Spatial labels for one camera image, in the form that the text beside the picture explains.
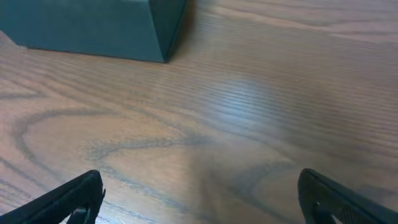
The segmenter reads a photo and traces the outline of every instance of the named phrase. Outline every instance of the teal box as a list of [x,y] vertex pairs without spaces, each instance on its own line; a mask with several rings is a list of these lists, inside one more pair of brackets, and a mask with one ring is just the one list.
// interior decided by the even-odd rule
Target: teal box
[[17,45],[166,62],[187,0],[0,0]]

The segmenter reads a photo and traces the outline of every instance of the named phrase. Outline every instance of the wood grain pattern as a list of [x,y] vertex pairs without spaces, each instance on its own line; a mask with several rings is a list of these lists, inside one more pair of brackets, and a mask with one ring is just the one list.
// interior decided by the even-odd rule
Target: wood grain pattern
[[398,210],[398,3],[191,2],[168,64],[0,35],[0,213],[98,169],[98,223],[303,223],[311,167]]

